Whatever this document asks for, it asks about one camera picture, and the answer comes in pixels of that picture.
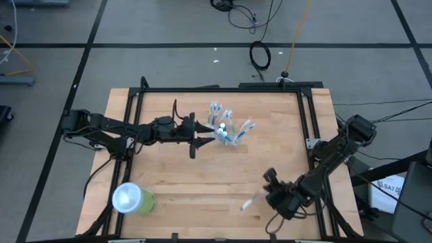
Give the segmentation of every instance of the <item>small white object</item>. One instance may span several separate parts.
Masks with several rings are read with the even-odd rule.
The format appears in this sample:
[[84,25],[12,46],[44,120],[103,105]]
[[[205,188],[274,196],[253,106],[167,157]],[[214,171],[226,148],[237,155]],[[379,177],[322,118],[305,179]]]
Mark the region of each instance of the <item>small white object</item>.
[[[380,187],[380,189],[389,193],[390,195],[399,198],[399,194],[402,190],[402,186],[404,185],[405,179],[398,175],[391,175],[384,179],[374,181],[374,185]],[[375,207],[380,211],[386,213],[394,213],[396,209],[396,204],[398,203],[396,200],[382,193],[380,190],[376,189],[376,187],[370,185],[370,205],[371,207]]]
[[245,210],[253,203],[253,199],[247,200],[243,206],[240,208],[241,212],[245,212]]
[[144,193],[135,183],[123,183],[113,193],[113,206],[120,213],[133,213],[139,210],[143,202]]

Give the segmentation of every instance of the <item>can lid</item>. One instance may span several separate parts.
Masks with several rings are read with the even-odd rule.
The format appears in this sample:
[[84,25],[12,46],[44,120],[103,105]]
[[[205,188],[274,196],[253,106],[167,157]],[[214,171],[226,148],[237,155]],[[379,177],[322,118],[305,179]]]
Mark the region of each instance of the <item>can lid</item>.
[[111,201],[120,213],[133,213],[141,207],[143,200],[141,188],[135,183],[126,182],[115,189]]

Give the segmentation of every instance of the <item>concrete floor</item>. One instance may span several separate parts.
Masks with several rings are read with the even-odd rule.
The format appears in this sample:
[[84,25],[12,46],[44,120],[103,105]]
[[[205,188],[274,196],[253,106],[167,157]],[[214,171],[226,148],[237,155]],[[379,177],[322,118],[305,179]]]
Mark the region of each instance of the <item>concrete floor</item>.
[[[18,43],[87,43],[102,0],[72,0],[67,8],[19,8]],[[418,43],[432,43],[429,0],[398,0]],[[237,0],[265,22],[268,1]],[[284,1],[270,23],[265,42],[289,43],[306,1]],[[0,3],[3,21],[12,21],[12,8]],[[237,13],[233,21],[247,24]],[[95,43],[251,43],[260,39],[234,28],[227,14],[208,1],[108,0]],[[10,33],[0,34],[13,39]],[[313,0],[300,43],[409,43],[390,0]],[[69,89],[82,58],[81,48],[21,48],[32,60],[37,83],[33,87],[0,86],[0,104],[15,109],[16,118],[0,140],[0,242],[14,242],[41,173]],[[263,72],[273,82],[284,69],[289,49],[271,48],[270,68]],[[103,113],[111,88],[137,86],[146,76],[153,87],[193,87],[220,84],[235,87],[259,82],[245,48],[96,48],[92,49],[74,99],[73,108]],[[421,49],[432,63],[432,49]],[[0,73],[19,70],[16,55],[0,66]],[[413,48],[298,48],[290,77],[322,81],[335,104],[431,99]],[[359,113],[377,119],[422,102],[388,105],[335,106],[342,117]],[[400,119],[432,117],[426,106]],[[406,157],[426,149],[432,120],[395,121],[378,125],[374,143],[364,149],[376,157]],[[55,162],[27,240],[73,237],[82,189],[93,153],[70,144],[59,145]],[[371,167],[389,161],[358,156]]]

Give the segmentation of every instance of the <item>metal bracket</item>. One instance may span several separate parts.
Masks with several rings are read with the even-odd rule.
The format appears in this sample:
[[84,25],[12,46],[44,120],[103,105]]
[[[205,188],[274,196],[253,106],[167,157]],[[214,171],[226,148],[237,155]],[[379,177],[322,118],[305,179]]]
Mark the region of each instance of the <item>metal bracket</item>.
[[126,149],[132,149],[133,146],[131,146],[131,144],[133,144],[134,141],[135,141],[135,140],[134,140],[133,138],[128,138],[128,139],[126,140]]
[[316,145],[316,143],[318,143],[319,141],[321,141],[321,139],[319,138],[307,138],[306,139],[306,146],[308,147],[308,149],[313,149],[313,147]]

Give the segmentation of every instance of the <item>blue toothbrush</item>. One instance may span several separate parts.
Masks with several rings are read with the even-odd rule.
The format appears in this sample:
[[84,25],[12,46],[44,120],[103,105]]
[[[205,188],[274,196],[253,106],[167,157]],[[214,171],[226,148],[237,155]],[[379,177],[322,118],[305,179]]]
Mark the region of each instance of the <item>blue toothbrush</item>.
[[239,138],[243,137],[248,131],[250,131],[254,127],[255,127],[255,124],[250,125],[250,127],[247,128],[245,131],[242,131],[241,133],[239,133],[234,140],[238,140]]

